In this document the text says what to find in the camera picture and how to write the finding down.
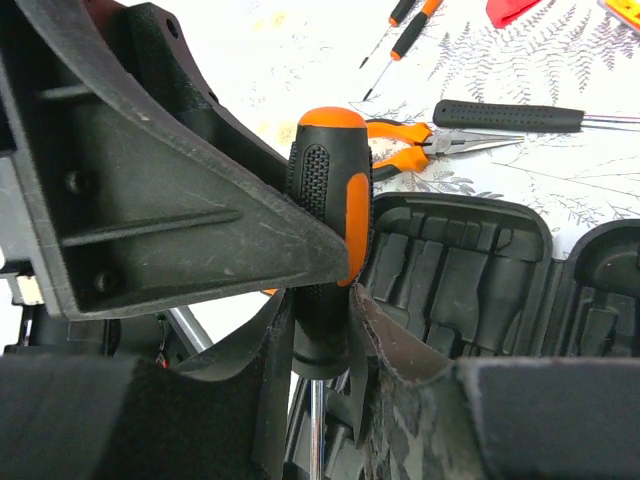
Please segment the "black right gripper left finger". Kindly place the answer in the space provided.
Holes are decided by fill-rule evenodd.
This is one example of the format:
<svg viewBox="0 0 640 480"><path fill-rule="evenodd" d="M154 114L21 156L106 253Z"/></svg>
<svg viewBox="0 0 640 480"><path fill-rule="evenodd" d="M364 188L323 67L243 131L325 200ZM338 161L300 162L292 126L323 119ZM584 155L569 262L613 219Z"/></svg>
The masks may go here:
<svg viewBox="0 0 640 480"><path fill-rule="evenodd" d="M1 360L5 479L279 479L293 301L174 369L135 357Z"/></svg>

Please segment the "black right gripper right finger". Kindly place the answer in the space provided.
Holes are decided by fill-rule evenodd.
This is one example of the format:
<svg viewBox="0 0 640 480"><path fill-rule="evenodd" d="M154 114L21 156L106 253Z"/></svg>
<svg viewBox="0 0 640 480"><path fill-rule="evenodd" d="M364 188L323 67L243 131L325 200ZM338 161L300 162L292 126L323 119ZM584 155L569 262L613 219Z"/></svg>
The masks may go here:
<svg viewBox="0 0 640 480"><path fill-rule="evenodd" d="M366 478L638 477L637 360L450 360L391 320L360 285L350 308L375 363Z"/></svg>

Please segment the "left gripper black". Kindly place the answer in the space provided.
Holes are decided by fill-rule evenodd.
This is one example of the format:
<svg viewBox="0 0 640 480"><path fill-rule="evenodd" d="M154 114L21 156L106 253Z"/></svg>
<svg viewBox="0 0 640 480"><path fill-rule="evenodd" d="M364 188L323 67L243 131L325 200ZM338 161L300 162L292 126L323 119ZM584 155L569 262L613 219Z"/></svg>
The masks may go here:
<svg viewBox="0 0 640 480"><path fill-rule="evenodd" d="M283 190L144 89L124 6L1 5L1 247L50 314L131 317L334 273Z"/></svg>

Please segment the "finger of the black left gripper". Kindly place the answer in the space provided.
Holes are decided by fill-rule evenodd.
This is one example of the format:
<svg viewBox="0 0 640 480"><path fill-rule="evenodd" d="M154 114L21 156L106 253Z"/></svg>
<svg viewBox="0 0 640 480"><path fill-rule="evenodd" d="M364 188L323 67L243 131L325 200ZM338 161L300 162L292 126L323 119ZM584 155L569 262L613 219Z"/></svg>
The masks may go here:
<svg viewBox="0 0 640 480"><path fill-rule="evenodd" d="M178 20L143 3L126 9L147 93L177 121L277 190L285 188L287 160L222 106L202 76Z"/></svg>

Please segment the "black plastic tool case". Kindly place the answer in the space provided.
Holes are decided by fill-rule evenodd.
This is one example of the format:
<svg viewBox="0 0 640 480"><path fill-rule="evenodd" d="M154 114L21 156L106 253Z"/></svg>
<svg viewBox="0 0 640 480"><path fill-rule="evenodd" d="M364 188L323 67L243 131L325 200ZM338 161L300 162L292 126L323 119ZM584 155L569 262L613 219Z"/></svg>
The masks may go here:
<svg viewBox="0 0 640 480"><path fill-rule="evenodd" d="M533 210L499 200L387 193L374 203L364 287L450 360L589 357L639 363L639 223L605 223L568 257ZM327 386L324 477L368 479L349 377Z"/></svg>

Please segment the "large orange black screwdriver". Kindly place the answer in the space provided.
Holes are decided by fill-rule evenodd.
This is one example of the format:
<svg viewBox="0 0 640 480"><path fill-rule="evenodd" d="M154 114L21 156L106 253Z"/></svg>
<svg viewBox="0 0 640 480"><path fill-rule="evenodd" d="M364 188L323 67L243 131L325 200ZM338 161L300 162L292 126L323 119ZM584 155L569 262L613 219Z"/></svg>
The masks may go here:
<svg viewBox="0 0 640 480"><path fill-rule="evenodd" d="M356 112L319 107L299 120L287 167L286 193L321 232L311 244L337 243L334 273L294 290L293 367L310 382L309 476L324 474L327 380L349 365L349 291L370 245L372 164L368 127Z"/></svg>

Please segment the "small orange black screwdriver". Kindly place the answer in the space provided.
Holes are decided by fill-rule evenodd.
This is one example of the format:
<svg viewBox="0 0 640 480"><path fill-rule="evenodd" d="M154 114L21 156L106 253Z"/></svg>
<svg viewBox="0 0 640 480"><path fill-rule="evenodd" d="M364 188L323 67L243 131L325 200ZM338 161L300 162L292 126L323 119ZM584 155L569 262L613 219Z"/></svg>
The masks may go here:
<svg viewBox="0 0 640 480"><path fill-rule="evenodd" d="M378 41L376 42L372 50L363 58L363 60L359 65L359 69L362 69L364 65L368 62L368 60L371 58L371 56L375 54L375 52L380 47L382 41L391 32L391 30L398 27L404 21L406 16L413 9L415 3L416 3L415 0L398 0L396 2L393 10L389 14L388 27L386 31L380 36L380 38L378 39Z"/></svg>

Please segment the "steel claw hammer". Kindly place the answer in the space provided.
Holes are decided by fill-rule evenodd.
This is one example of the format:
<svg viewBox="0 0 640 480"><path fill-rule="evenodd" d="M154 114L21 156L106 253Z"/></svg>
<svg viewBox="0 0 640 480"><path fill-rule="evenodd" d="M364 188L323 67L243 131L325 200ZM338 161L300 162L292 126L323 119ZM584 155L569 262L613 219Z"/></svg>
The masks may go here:
<svg viewBox="0 0 640 480"><path fill-rule="evenodd" d="M639 131L638 117L589 115L582 110L542 105L511 105L440 100L433 123L439 127L529 133L577 133L584 128Z"/></svg>

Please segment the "red crumpled cloth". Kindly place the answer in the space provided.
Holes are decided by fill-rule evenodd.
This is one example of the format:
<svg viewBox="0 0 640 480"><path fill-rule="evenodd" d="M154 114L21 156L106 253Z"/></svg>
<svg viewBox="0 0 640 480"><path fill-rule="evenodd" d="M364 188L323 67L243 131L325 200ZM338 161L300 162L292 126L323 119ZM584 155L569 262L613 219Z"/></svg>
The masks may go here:
<svg viewBox="0 0 640 480"><path fill-rule="evenodd" d="M488 0L486 13L491 24L501 29L529 11L540 0Z"/></svg>

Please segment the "orange handled needle-nose pliers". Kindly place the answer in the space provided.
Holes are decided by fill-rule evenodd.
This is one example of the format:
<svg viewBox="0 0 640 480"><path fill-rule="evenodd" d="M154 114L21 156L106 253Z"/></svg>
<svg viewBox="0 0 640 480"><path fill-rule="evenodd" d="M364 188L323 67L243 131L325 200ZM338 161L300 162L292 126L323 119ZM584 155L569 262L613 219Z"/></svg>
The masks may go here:
<svg viewBox="0 0 640 480"><path fill-rule="evenodd" d="M403 172L422 172L432 157L447 156L521 143L520 135L481 134L459 130L432 131L426 123L406 124L389 119L366 121L369 139L400 141L406 148L373 166L374 183Z"/></svg>

